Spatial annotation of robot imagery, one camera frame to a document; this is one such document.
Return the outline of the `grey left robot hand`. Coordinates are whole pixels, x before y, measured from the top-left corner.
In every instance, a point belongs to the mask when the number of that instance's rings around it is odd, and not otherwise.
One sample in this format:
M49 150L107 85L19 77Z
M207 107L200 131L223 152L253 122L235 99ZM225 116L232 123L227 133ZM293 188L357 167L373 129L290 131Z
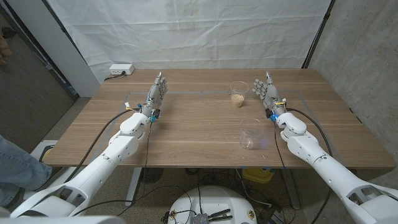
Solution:
M162 75L162 72L159 72L155 78L154 84L151 86L147 94L146 100L141 109L141 113L147 117L150 117L153 111L161 107L166 92L167 81Z

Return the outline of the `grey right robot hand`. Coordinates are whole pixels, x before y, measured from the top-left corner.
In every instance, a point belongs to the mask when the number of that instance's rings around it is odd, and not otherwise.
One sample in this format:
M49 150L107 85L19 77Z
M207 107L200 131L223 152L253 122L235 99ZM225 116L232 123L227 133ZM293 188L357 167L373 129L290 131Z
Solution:
M272 116L277 118L286 112L285 102L282 101L277 88L274 86L269 71L266 72L266 81L263 82L259 79L255 79L252 92L262 101L266 109L267 118L271 118Z

